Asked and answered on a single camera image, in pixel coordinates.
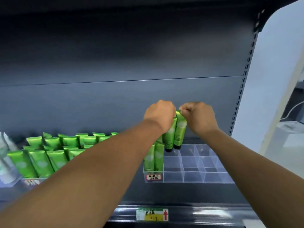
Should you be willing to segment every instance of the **transparent compartment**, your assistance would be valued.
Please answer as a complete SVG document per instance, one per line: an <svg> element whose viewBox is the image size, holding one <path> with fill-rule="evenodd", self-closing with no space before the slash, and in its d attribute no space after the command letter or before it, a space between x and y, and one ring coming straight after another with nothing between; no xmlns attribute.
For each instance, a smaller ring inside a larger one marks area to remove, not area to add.
<svg viewBox="0 0 304 228"><path fill-rule="evenodd" d="M164 152L164 171L143 173L147 183L234 183L206 144L183 144L180 150Z"/></svg>

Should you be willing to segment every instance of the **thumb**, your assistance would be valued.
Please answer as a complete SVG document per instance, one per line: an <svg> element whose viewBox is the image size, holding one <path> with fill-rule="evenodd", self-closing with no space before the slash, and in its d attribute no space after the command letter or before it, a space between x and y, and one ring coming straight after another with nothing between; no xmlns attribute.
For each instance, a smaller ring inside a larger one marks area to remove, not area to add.
<svg viewBox="0 0 304 228"><path fill-rule="evenodd" d="M183 115L183 117L188 120L188 118L190 117L191 112L187 109L182 109L180 111L181 115Z"/></svg>

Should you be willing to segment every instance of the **person's left arm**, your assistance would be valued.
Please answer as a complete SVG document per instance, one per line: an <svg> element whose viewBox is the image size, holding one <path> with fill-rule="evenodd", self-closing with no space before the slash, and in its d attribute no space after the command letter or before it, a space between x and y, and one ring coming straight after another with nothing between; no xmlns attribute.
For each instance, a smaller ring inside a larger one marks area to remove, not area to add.
<svg viewBox="0 0 304 228"><path fill-rule="evenodd" d="M3 227L100 228L131 183L151 145L171 127L175 107L158 101L137 126L75 157L0 213Z"/></svg>

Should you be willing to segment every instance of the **person's right arm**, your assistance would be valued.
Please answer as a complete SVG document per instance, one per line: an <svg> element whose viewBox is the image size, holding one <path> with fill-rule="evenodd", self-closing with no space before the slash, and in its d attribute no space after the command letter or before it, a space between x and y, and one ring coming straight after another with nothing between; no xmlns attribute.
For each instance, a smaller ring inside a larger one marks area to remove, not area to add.
<svg viewBox="0 0 304 228"><path fill-rule="evenodd" d="M190 129L218 155L267 228L304 227L304 179L240 144L218 128L212 107L180 107Z"/></svg>

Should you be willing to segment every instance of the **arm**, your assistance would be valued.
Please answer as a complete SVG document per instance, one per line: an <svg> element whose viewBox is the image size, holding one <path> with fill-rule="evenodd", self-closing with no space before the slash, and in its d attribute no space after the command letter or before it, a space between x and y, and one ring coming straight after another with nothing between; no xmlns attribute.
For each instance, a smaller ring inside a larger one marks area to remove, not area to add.
<svg viewBox="0 0 304 228"><path fill-rule="evenodd" d="M2 227L103 227L174 116L172 102L151 105L137 126L81 153L3 211Z"/></svg>
<svg viewBox="0 0 304 228"><path fill-rule="evenodd" d="M192 131L218 155L266 227L303 226L304 179L226 135L218 128L211 106L189 102L180 109Z"/></svg>

